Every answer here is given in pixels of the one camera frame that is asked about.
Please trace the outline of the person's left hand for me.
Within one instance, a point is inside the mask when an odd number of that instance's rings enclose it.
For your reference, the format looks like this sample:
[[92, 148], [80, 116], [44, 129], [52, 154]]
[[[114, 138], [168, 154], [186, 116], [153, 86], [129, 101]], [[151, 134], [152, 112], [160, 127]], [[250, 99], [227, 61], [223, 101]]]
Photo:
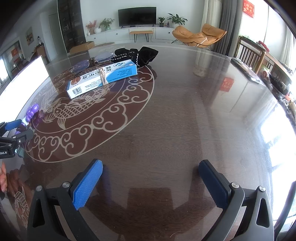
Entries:
[[7, 176], [6, 176], [6, 166], [4, 162], [2, 162], [1, 168], [0, 168], [0, 185], [1, 185], [1, 191], [5, 192], [7, 190], [8, 182], [7, 182]]

